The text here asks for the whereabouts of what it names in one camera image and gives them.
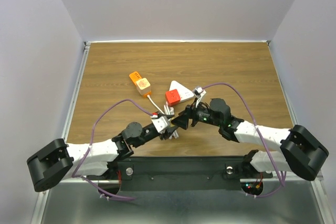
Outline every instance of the brown wood surface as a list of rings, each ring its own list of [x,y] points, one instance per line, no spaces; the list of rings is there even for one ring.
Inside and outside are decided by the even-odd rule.
[[[270,127],[291,127],[288,109],[266,43],[98,43],[91,44],[72,118],[69,143],[90,141],[92,125],[112,104],[134,99],[145,109],[155,107],[137,92],[129,74],[138,71],[152,86],[153,100],[163,108],[164,94],[172,80],[189,89],[224,81],[244,96],[257,123]],[[239,97],[228,87],[207,89],[206,102],[223,98],[234,116],[251,121]],[[191,101],[175,106],[180,112]],[[148,115],[125,102],[106,114],[94,136],[101,142],[119,134],[130,122],[151,123]],[[244,155],[252,144],[227,141],[218,128],[199,123],[178,139],[154,139],[134,150],[135,155]]]

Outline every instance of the wall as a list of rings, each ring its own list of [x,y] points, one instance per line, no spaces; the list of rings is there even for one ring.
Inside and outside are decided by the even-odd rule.
[[[61,136],[82,39],[61,0],[0,3],[0,223],[30,223],[26,160]]]
[[[293,0],[63,0],[85,41],[271,39]]]
[[[295,0],[270,49],[299,124],[328,149],[322,172],[336,214],[336,1]]]

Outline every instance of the beige cube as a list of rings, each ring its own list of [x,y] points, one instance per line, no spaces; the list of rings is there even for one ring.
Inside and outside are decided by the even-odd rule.
[[[136,81],[135,85],[141,95],[151,92],[151,84],[146,78]]]

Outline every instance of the gray floor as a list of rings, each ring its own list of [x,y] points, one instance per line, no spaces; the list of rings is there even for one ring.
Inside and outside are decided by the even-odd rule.
[[[265,191],[279,182],[266,182]],[[133,202],[107,202],[87,183],[61,183],[48,197],[43,222],[113,224],[323,223],[311,183],[286,182],[275,195],[253,199],[239,191],[127,192]]]

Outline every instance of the robotic arm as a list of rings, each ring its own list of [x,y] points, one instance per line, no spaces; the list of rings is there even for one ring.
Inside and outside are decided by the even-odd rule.
[[[195,101],[171,121],[174,126],[169,122],[174,115],[153,113],[151,124],[142,127],[140,123],[132,122],[112,139],[92,144],[84,161],[82,158],[89,144],[65,144],[61,138],[52,141],[27,160],[35,191],[48,190],[74,174],[110,179],[113,177],[111,174],[119,170],[118,166],[133,154],[132,147],[137,148],[156,137],[166,140],[178,127],[187,130],[189,120],[192,120],[191,127],[198,122],[218,127],[220,135],[229,141],[262,145],[256,127],[231,115],[230,107],[223,99],[212,99],[208,105],[202,102],[205,90],[197,87],[193,92]],[[292,129],[264,126],[258,126],[258,129],[270,149],[274,150],[271,154],[279,170],[294,172],[305,180],[316,178],[329,153],[306,128],[295,125]],[[226,174],[222,179],[255,178],[260,172],[274,170],[268,154],[258,150],[241,159],[222,158],[232,160],[234,164],[221,168]]]

